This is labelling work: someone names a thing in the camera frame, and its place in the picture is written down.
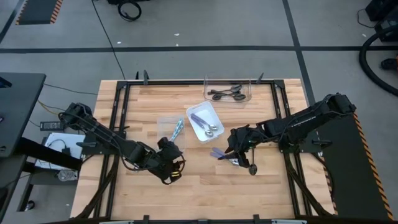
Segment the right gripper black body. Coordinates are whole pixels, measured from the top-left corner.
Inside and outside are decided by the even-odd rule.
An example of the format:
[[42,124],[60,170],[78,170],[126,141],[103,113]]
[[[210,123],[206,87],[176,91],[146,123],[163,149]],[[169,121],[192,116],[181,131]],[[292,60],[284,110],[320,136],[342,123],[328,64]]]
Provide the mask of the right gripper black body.
[[259,134],[256,128],[250,128],[249,125],[233,128],[230,130],[228,137],[228,147],[226,153],[235,153],[243,155],[248,151],[248,148],[252,146],[250,141],[257,141]]

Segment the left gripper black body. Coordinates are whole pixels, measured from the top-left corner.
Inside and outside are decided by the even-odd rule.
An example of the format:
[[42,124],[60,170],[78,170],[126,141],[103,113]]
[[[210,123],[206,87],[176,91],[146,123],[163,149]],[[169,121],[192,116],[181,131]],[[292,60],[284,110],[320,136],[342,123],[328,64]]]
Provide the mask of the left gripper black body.
[[170,185],[182,177],[186,160],[183,152],[167,137],[162,137],[157,145],[160,147],[155,158],[157,166],[151,169],[151,173],[158,177],[164,185]]

